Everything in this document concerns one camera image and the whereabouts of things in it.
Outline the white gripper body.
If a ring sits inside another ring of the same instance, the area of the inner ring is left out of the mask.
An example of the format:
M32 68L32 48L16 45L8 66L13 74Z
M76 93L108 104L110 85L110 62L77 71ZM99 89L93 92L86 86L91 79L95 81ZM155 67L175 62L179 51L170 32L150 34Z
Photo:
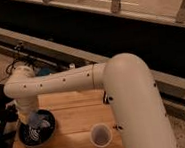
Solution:
M39 110L39 99L36 96L16 99L15 106L18 110L18 118L23 124L27 124L29 115Z

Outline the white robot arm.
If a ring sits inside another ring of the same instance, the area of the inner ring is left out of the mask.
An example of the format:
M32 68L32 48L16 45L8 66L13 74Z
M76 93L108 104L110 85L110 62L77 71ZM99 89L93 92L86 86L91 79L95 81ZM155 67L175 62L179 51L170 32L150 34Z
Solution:
M149 67L136 55L121 53L101 64L37 77L17 67L3 91L14 99L23 124L38 109L37 97L67 91L104 89L125 148L179 148Z

